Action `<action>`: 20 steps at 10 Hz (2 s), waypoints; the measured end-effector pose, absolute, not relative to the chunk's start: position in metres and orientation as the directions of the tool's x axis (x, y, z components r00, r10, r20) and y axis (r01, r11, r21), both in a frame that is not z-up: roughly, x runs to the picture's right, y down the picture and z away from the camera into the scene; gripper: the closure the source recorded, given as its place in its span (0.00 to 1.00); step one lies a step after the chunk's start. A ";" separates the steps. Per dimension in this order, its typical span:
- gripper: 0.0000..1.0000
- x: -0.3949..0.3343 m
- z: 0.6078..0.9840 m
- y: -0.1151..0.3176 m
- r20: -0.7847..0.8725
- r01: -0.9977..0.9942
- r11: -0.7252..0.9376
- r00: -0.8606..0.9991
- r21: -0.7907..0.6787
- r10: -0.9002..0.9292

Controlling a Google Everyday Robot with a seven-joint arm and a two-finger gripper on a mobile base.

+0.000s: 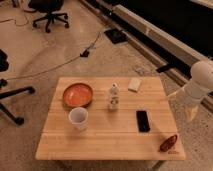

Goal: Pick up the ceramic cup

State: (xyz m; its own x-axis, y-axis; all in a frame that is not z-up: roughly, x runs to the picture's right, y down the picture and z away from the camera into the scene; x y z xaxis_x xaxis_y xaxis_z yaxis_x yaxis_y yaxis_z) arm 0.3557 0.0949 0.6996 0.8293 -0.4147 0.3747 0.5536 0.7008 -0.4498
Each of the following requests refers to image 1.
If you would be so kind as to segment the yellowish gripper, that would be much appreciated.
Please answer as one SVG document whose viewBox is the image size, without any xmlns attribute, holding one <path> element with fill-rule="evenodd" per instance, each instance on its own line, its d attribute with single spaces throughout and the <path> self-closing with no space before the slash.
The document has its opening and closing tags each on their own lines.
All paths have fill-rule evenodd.
<svg viewBox="0 0 213 171">
<path fill-rule="evenodd" d="M 188 96 L 183 90 L 178 90 L 167 96 L 168 100 L 175 100 L 183 105 L 186 119 L 191 122 L 198 112 L 198 103 Z"/>
</svg>

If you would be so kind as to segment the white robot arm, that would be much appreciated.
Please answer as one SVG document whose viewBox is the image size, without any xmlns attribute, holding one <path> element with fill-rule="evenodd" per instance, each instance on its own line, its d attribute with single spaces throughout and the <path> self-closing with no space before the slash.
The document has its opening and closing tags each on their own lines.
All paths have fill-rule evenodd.
<svg viewBox="0 0 213 171">
<path fill-rule="evenodd" d="M 204 97 L 213 92 L 213 61 L 203 60 L 194 63 L 190 70 L 191 78 L 177 91 L 167 96 L 184 103 L 186 118 L 192 121 Z"/>
</svg>

